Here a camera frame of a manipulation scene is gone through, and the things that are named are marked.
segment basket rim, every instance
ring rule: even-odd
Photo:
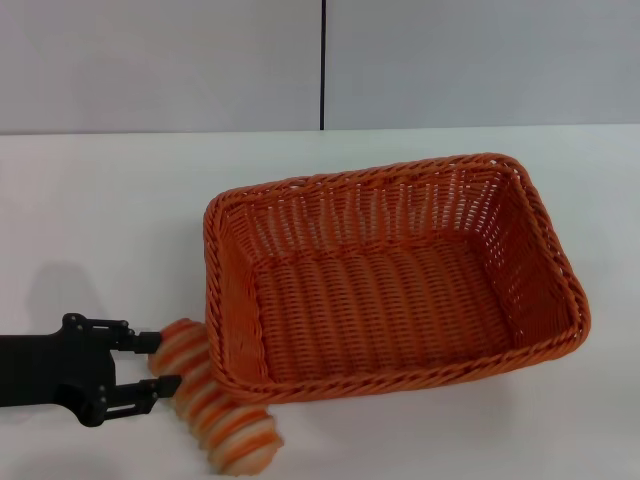
[[[238,378],[229,368],[225,360],[224,341],[221,333],[222,297],[219,291],[221,266],[215,251],[218,240],[214,227],[222,225],[223,213],[238,204],[256,198],[282,196],[298,189],[314,190],[326,188],[327,185],[352,186],[372,180],[385,183],[400,183],[406,179],[410,183],[412,175],[429,175],[436,172],[450,172],[469,168],[492,169],[512,177],[517,194],[524,200],[527,217],[534,233],[535,241],[541,247],[556,281],[559,283],[569,309],[571,326],[563,332],[535,343],[531,346],[510,349],[493,356],[480,357],[466,362],[451,363],[444,366],[394,370],[371,374],[341,375],[326,377],[321,380],[303,382],[262,382],[252,383]],[[304,392],[313,397],[314,392],[326,392],[329,386],[336,392],[344,389],[368,389],[370,393],[388,391],[384,386],[401,379],[415,380],[417,383],[429,381],[431,386],[463,382],[467,379],[481,378],[493,373],[503,373],[525,365],[535,365],[545,360],[562,357],[577,349],[587,338],[591,327],[591,316],[586,294],[580,285],[571,265],[564,254],[560,241],[552,227],[550,217],[542,204],[538,191],[533,186],[525,168],[514,158],[499,153],[480,153],[471,155],[455,155],[413,162],[353,170],[334,174],[319,174],[304,177],[292,177],[277,182],[240,187],[228,190],[215,197],[208,205],[204,215],[204,249],[206,261],[206,324],[211,343],[211,359],[216,379],[233,392],[237,398],[269,399],[272,396],[282,397],[278,401],[286,401],[287,396],[295,395],[297,399]]]

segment orange wicker basket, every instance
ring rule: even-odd
[[[589,332],[540,197],[504,155],[231,190],[204,236],[213,371],[244,402],[476,380]]]

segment white table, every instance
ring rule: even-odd
[[[472,384],[273,408],[273,479],[640,477],[640,125],[0,137],[0,332],[77,311],[202,320],[201,219],[242,185],[498,151],[529,170],[590,299],[576,353]],[[118,380],[146,377],[118,356]],[[207,478],[164,405],[97,429],[59,407],[0,410],[3,480]]]

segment gray wall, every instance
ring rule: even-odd
[[[328,0],[330,129],[640,122],[640,2]]]
[[[0,132],[317,129],[316,0],[0,0]]]
[[[0,133],[314,130],[321,0],[0,0]],[[328,0],[330,129],[640,122],[640,2]]]

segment orange and white striped object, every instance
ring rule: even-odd
[[[240,405],[220,390],[211,375],[204,324],[183,318],[165,328],[162,338],[149,369],[155,376],[182,376],[171,404],[209,463],[219,474],[260,473],[282,446],[273,417],[264,406]]]

